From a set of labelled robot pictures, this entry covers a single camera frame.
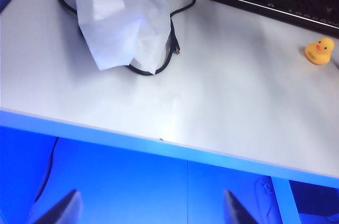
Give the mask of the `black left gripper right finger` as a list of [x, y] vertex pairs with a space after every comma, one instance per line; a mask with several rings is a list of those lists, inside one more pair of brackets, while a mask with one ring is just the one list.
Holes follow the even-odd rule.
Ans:
[[230, 190], [224, 191], [224, 223], [248, 224], [258, 222]]

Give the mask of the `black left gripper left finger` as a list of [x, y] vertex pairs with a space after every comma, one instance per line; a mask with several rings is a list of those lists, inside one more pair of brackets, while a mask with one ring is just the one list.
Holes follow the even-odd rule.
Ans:
[[79, 223], [83, 201], [78, 190], [72, 190], [33, 223]]

